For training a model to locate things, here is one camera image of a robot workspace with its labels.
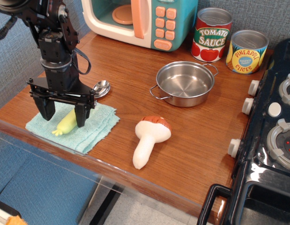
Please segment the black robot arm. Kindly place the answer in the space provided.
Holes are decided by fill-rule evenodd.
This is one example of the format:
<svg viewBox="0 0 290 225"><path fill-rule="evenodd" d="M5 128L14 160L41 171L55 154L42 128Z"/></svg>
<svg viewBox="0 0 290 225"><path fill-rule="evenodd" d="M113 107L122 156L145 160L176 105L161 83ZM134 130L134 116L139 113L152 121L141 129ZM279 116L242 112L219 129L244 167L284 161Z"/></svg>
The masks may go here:
<svg viewBox="0 0 290 225"><path fill-rule="evenodd" d="M78 32L66 5L61 0L0 0L0 13L11 17L0 30L0 39L21 19L40 49L45 77L30 78L27 83L42 117L53 117L56 102L70 104L74 105L77 126L83 127L95 108L95 92L80 81L83 72L78 68L77 55L87 56L76 47Z"/></svg>

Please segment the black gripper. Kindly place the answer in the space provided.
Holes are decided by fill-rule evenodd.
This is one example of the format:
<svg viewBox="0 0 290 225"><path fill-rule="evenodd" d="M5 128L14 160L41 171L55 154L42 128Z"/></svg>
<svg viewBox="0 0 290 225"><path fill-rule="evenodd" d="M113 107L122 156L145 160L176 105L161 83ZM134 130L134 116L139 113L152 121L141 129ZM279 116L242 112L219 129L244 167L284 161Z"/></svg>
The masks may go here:
<svg viewBox="0 0 290 225"><path fill-rule="evenodd" d="M30 78L30 95L42 117L49 121L55 114L55 102L74 105L79 128L85 125L90 109L95 108L94 91L80 81L78 59L67 57L64 62L41 59L45 76Z"/></svg>

